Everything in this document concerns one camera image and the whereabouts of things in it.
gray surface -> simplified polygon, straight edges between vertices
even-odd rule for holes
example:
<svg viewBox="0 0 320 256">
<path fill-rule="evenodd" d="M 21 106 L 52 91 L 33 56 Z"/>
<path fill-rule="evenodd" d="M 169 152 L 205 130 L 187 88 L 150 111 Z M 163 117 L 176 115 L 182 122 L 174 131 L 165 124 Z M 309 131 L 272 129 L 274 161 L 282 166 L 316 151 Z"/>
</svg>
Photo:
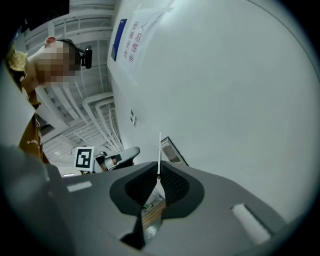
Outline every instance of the gray surface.
<svg viewBox="0 0 320 256">
<path fill-rule="evenodd" d="M 115 238 L 121 239 L 124 235 L 131 233 L 137 218 L 121 213 L 112 202 L 109 190 L 114 181 L 135 172 L 149 163 L 146 162 L 110 172 L 64 178 L 63 182 L 67 186 L 86 181 L 92 183 L 89 188 L 71 193 L 71 197 L 75 201 L 75 211 L 84 213 L 102 230 Z"/>
<path fill-rule="evenodd" d="M 72 247 L 78 256 L 248 253 L 254 244 L 230 211 L 240 203 L 245 203 L 273 232 L 278 233 L 285 226 L 274 210 L 236 183 L 180 165 L 182 171 L 203 184 L 204 199 L 186 218 L 164 220 L 156 236 L 139 251 L 119 241 L 132 231 L 136 218 L 116 208 L 109 189 L 115 180 L 149 162 L 113 172 L 62 179 L 56 167 L 44 165 L 20 149 L 0 148 L 0 153 L 4 157 L 0 162 L 1 181 L 12 208 L 40 241 L 57 250 L 68 250 L 69 255 Z M 76 192 L 69 193 L 64 186 L 85 181 L 90 181 L 92 186 Z M 275 243 L 268 242 L 268 247 Z"/>
<path fill-rule="evenodd" d="M 144 252 L 156 252 L 159 256 L 223 256 L 253 248 L 254 243 L 230 210 L 236 204 L 246 204 L 274 233 L 285 226 L 271 207 L 235 182 L 191 167 L 173 166 L 202 183 L 204 199 L 189 216 L 163 220 Z"/>
</svg>

headset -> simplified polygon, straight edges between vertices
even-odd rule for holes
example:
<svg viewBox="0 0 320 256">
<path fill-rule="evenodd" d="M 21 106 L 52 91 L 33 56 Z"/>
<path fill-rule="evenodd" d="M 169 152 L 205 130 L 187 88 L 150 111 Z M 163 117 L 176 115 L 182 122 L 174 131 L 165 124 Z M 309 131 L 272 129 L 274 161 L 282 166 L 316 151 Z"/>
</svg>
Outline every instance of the headset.
<svg viewBox="0 0 320 256">
<path fill-rule="evenodd" d="M 74 42 L 70 39 L 67 38 L 63 38 L 63 39 L 58 39 L 58 41 L 60 42 L 66 42 L 70 45 L 75 46 Z M 88 70 L 91 68 L 92 66 L 92 47 L 90 45 L 87 45 L 85 47 L 85 50 L 76 47 L 76 49 L 78 50 L 80 57 L 81 57 L 81 66 L 84 67 Z"/>
<path fill-rule="evenodd" d="M 77 48 L 79 53 L 81 53 L 81 66 L 85 66 L 88 70 L 92 66 L 92 48 L 90 45 L 85 47 L 85 50 Z"/>
</svg>

white wall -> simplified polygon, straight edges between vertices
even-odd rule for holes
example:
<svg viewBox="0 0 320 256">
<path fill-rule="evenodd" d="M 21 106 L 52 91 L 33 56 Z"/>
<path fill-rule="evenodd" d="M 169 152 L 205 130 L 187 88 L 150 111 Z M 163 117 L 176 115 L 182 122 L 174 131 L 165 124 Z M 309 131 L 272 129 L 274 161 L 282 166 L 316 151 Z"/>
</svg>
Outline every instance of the white wall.
<svg viewBox="0 0 320 256">
<path fill-rule="evenodd" d="M 143 9 L 171 2 L 123 2 L 111 42 L 120 19 L 129 24 L 139 4 Z M 293 220 L 312 198 L 319 166 L 319 81 L 304 50 L 248 1 L 175 0 L 171 7 L 135 83 L 110 58 L 110 44 L 123 145 L 140 147 L 136 163 L 156 161 L 161 131 L 191 167 L 239 183 Z"/>
</svg>

ceiling pipe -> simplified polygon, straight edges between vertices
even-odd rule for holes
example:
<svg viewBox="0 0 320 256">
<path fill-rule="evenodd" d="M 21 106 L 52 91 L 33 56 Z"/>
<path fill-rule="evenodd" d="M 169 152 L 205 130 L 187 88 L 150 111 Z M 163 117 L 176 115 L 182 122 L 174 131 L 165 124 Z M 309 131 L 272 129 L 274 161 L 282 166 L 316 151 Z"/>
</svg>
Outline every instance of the ceiling pipe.
<svg viewBox="0 0 320 256">
<path fill-rule="evenodd" d="M 85 85 L 85 80 L 84 80 L 84 75 L 82 73 L 82 67 L 80 68 L 80 74 L 81 74 L 81 80 L 82 80 L 82 84 L 83 84 L 83 88 L 84 88 L 84 94 L 85 96 L 87 96 L 87 89 L 86 89 L 86 85 Z"/>
<path fill-rule="evenodd" d="M 66 19 L 63 20 L 63 37 L 67 37 L 67 24 L 66 24 Z"/>
<path fill-rule="evenodd" d="M 79 89 L 79 85 L 78 85 L 78 83 L 77 83 L 76 80 L 74 80 L 74 84 L 75 84 L 75 86 L 76 86 L 76 88 L 77 88 L 77 90 L 78 90 L 78 92 L 79 92 L 79 94 L 80 94 L 81 99 L 84 99 L 84 97 L 82 96 L 82 93 L 81 93 L 81 91 L 80 91 L 80 89 Z"/>
<path fill-rule="evenodd" d="M 115 135 L 116 139 L 118 140 L 119 144 L 121 145 L 122 150 L 124 150 L 124 146 L 122 145 L 122 143 L 121 143 L 121 141 L 119 139 L 119 136 L 117 135 L 115 127 L 114 127 L 114 119 L 113 119 L 113 116 L 112 116 L 111 107 L 109 107 L 109 121 L 110 121 L 110 124 L 111 124 L 111 129 L 113 131 L 113 134 Z"/>
<path fill-rule="evenodd" d="M 36 95 L 38 96 L 38 99 L 40 99 L 40 101 L 44 103 L 63 122 L 64 128 L 67 129 L 69 125 L 66 124 L 64 115 L 59 111 L 56 105 L 52 102 L 52 100 L 46 93 L 45 89 L 42 86 L 38 86 L 35 89 L 35 92 L 36 92 Z"/>
<path fill-rule="evenodd" d="M 95 101 L 100 101 L 104 98 L 109 98 L 112 97 L 113 93 L 112 92 L 105 92 L 105 93 L 101 93 L 98 95 L 94 95 L 94 96 L 90 96 L 87 97 L 83 100 L 82 102 L 82 106 L 85 109 L 85 111 L 88 113 L 89 117 L 91 118 L 93 124 L 95 125 L 95 127 L 98 129 L 98 131 L 101 133 L 101 135 L 105 138 L 105 140 L 114 148 L 115 151 L 117 151 L 116 147 L 113 146 L 113 143 L 108 139 L 108 137 L 106 136 L 106 134 L 104 133 L 104 131 L 102 130 L 101 126 L 98 124 L 97 119 L 95 118 L 89 103 L 91 102 L 95 102 Z"/>
<path fill-rule="evenodd" d="M 88 141 L 86 138 L 84 138 L 83 136 L 81 136 L 81 135 L 80 135 L 79 133 L 77 133 L 77 132 L 74 132 L 74 135 L 76 135 L 78 138 L 80 138 L 82 141 L 84 141 L 84 142 L 87 143 L 88 145 L 93 146 L 95 150 L 102 151 L 102 150 L 105 149 L 103 146 L 96 146 L 94 143 Z"/>
<path fill-rule="evenodd" d="M 49 37 L 54 37 L 55 35 L 56 35 L 55 24 L 52 21 L 49 21 L 48 22 L 48 36 Z"/>
<path fill-rule="evenodd" d="M 75 129 L 75 130 L 73 130 L 73 131 L 70 131 L 70 132 L 68 132 L 68 133 L 64 133 L 63 135 L 64 135 L 64 136 L 69 136 L 69 135 L 73 134 L 74 132 L 77 132 L 77 133 L 78 133 L 78 132 L 83 132 L 83 131 L 85 131 L 88 127 L 90 127 L 92 124 L 93 124 L 93 123 L 89 122 L 89 123 L 86 124 L 85 126 L 81 126 L 80 128 Z"/>
<path fill-rule="evenodd" d="M 88 120 L 85 118 L 84 114 L 82 114 L 82 112 L 81 112 L 80 108 L 78 107 L 78 105 L 77 105 L 74 97 L 73 97 L 72 94 L 71 94 L 70 89 L 69 89 L 69 88 L 63 88 L 63 89 L 64 89 L 65 94 L 68 96 L 68 98 L 69 98 L 72 106 L 73 106 L 74 109 L 76 110 L 76 112 L 79 114 L 79 116 L 82 118 L 82 120 L 88 125 L 89 122 L 88 122 Z"/>
<path fill-rule="evenodd" d="M 65 157 L 66 156 L 66 153 L 67 152 L 70 152 L 71 150 L 73 149 L 73 147 L 68 147 L 68 148 L 66 148 L 65 150 L 62 150 L 62 151 L 58 151 L 59 153 L 57 153 L 57 152 L 52 152 L 52 153 L 49 153 L 49 154 L 47 154 L 46 152 L 44 152 L 45 153 L 45 156 L 48 158 L 48 159 L 50 159 L 50 161 L 51 160 L 55 160 L 55 159 L 57 159 L 57 158 L 60 158 L 60 157 Z"/>
<path fill-rule="evenodd" d="M 71 11 L 66 15 L 59 16 L 57 18 L 54 18 L 38 27 L 36 27 L 34 30 L 27 33 L 25 38 L 25 43 L 29 44 L 30 41 L 32 41 L 33 37 L 36 37 L 38 34 L 40 34 L 43 31 L 46 31 L 48 29 L 48 23 L 52 22 L 55 26 L 58 26 L 60 21 L 63 21 L 64 19 L 67 19 L 68 22 L 70 21 L 76 21 L 78 19 L 81 19 L 82 17 L 90 17 L 90 18 L 110 18 L 115 14 L 115 11 L 113 10 L 105 10 L 105 9 L 92 9 L 92 10 L 79 10 L 79 11 Z"/>
<path fill-rule="evenodd" d="M 95 111 L 97 112 L 97 114 L 98 114 L 98 116 L 99 116 L 99 118 L 100 118 L 100 120 L 101 120 L 101 122 L 103 124 L 104 129 L 106 130 L 106 132 L 110 136 L 110 138 L 111 138 L 114 146 L 116 147 L 117 151 L 120 152 L 121 150 L 120 150 L 120 148 L 118 148 L 117 143 L 116 143 L 114 137 L 112 136 L 112 133 L 110 132 L 109 127 L 107 126 L 106 120 L 104 118 L 104 115 L 102 114 L 102 111 L 100 109 L 101 106 L 108 105 L 108 104 L 113 103 L 113 102 L 115 102 L 113 98 L 100 101 L 97 104 L 95 104 Z"/>
<path fill-rule="evenodd" d="M 73 30 L 70 32 L 66 32 L 65 34 L 58 34 L 55 36 L 55 39 L 58 41 L 59 39 L 62 38 L 69 38 L 72 36 L 76 36 L 79 34 L 85 34 L 85 33 L 92 33 L 92 32 L 111 32 L 112 31 L 112 27 L 111 26 L 102 26 L 102 27 L 90 27 L 90 28 L 82 28 L 82 29 L 78 29 L 78 30 Z M 34 45 L 33 47 L 31 47 L 30 49 L 28 49 L 26 52 L 27 53 L 32 53 L 32 52 L 36 52 L 38 49 L 40 49 L 40 47 L 42 47 L 44 45 L 43 42 L 38 43 L 37 45 Z"/>
<path fill-rule="evenodd" d="M 54 91 L 55 95 L 58 97 L 61 104 L 64 106 L 65 110 L 69 112 L 69 114 L 72 116 L 73 119 L 78 119 L 79 116 L 76 113 L 76 111 L 72 108 L 69 101 L 67 100 L 66 96 L 62 92 L 62 90 L 59 87 L 52 87 L 52 90 Z"/>
<path fill-rule="evenodd" d="M 76 2 L 70 3 L 70 7 L 87 7 L 87 8 L 97 8 L 97 7 L 110 7 L 113 10 L 113 6 L 110 3 L 106 3 L 106 1 L 92 1 L 92 0 L 78 0 Z"/>
<path fill-rule="evenodd" d="M 107 142 L 102 142 L 101 140 L 101 134 L 98 132 L 96 135 L 90 134 L 90 142 L 95 145 L 96 147 L 104 147 L 106 145 L 109 149 L 111 148 L 111 145 Z"/>
<path fill-rule="evenodd" d="M 100 67 L 100 40 L 98 40 L 97 48 L 98 48 L 98 67 L 99 67 L 99 75 L 100 75 L 101 89 L 102 89 L 102 92 L 104 93 L 104 92 L 105 92 L 105 89 L 104 89 L 104 84 L 102 83 L 101 67 Z"/>
</svg>

